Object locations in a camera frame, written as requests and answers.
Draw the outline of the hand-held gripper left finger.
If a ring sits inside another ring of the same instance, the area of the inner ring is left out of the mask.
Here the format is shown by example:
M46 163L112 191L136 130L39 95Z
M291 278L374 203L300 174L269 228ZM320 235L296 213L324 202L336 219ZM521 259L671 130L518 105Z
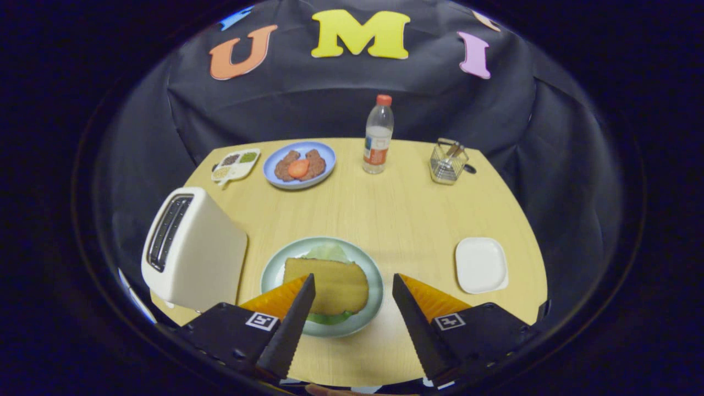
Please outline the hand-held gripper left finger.
M217 303L176 334L214 363L274 383L288 376L314 299L309 273L241 306Z

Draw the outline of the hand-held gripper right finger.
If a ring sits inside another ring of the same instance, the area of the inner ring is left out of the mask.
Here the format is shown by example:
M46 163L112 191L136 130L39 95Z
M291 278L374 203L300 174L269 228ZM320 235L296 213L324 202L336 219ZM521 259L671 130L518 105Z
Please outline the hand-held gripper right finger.
M438 386L479 385L538 335L496 303L471 306L405 274L394 275L392 295L425 376Z

